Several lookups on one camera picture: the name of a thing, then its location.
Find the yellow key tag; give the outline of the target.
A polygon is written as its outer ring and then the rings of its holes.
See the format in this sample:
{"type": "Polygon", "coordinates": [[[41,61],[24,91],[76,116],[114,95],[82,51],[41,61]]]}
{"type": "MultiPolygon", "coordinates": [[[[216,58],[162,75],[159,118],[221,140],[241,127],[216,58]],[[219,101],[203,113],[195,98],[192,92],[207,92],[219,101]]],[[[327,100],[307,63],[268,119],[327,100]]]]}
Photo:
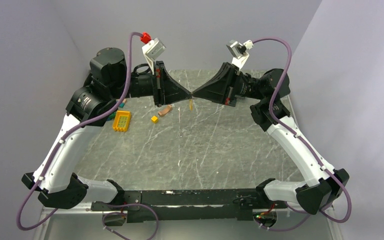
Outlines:
{"type": "Polygon", "coordinates": [[[193,111],[193,109],[194,109],[194,101],[192,99],[189,100],[188,106],[189,106],[190,111],[193,111]]]}

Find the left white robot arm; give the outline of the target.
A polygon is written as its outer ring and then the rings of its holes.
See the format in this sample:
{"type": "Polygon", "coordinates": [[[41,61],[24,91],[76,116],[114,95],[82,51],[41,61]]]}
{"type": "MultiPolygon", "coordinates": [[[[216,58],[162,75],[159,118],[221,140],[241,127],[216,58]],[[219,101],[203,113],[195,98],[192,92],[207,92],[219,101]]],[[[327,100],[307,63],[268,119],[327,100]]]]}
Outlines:
{"type": "Polygon", "coordinates": [[[48,156],[36,171],[22,177],[24,185],[37,191],[38,200],[48,208],[71,209],[82,202],[102,202],[117,210],[125,202],[125,191],[115,181],[90,180],[74,172],[89,142],[116,110],[129,71],[124,52],[115,47],[101,49],[89,65],[90,73],[69,100],[48,156]]]}

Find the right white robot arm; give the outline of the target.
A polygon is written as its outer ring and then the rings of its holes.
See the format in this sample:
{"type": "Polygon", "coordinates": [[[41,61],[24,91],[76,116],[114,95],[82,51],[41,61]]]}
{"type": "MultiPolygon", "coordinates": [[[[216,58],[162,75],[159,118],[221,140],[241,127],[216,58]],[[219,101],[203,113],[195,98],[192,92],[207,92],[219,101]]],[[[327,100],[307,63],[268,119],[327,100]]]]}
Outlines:
{"type": "Polygon", "coordinates": [[[268,208],[275,201],[297,203],[308,214],[315,215],[327,207],[341,193],[341,186],[349,180],[345,169],[336,169],[318,154],[306,141],[290,111],[281,99],[291,91],[289,77],[285,76],[276,92],[283,69],[273,68],[262,77],[252,77],[225,62],[210,80],[192,92],[194,98],[234,107],[238,97],[256,99],[250,106],[251,116],[261,129],[274,138],[286,151],[303,176],[301,182],[269,178],[256,187],[256,203],[268,208]],[[269,104],[276,92],[272,111],[269,104]]]}

